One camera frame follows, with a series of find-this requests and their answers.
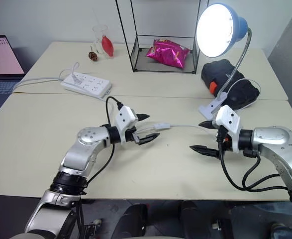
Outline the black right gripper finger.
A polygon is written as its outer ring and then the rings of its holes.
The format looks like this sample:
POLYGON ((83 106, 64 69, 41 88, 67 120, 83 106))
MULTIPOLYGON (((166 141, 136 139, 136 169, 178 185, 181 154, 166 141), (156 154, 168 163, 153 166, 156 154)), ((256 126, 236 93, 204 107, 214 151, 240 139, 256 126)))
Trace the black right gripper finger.
POLYGON ((213 121, 212 120, 205 120, 203 122, 200 122, 198 126, 208 129, 214 129, 213 121))
POLYGON ((216 149, 208 148, 207 146, 191 145, 190 149, 205 156, 219 158, 219 151, 216 149))

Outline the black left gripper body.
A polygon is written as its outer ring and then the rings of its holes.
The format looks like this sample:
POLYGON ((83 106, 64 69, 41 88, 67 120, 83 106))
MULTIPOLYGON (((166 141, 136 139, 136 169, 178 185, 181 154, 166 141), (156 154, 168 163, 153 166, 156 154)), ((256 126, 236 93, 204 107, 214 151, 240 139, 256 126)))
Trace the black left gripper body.
POLYGON ((127 143, 127 142, 134 142, 139 145, 140 143, 140 138, 136 133, 137 129, 135 126, 132 128, 129 128, 125 131, 124 133, 124 139, 125 141, 122 142, 122 144, 127 143))

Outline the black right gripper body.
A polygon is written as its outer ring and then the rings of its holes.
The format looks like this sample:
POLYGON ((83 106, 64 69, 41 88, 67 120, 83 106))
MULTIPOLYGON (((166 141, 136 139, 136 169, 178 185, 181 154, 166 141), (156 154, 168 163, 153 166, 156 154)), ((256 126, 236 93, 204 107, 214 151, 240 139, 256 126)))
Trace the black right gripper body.
POLYGON ((232 151, 232 138, 224 126, 219 127, 216 142, 218 143, 218 150, 220 155, 224 155, 226 151, 232 151))

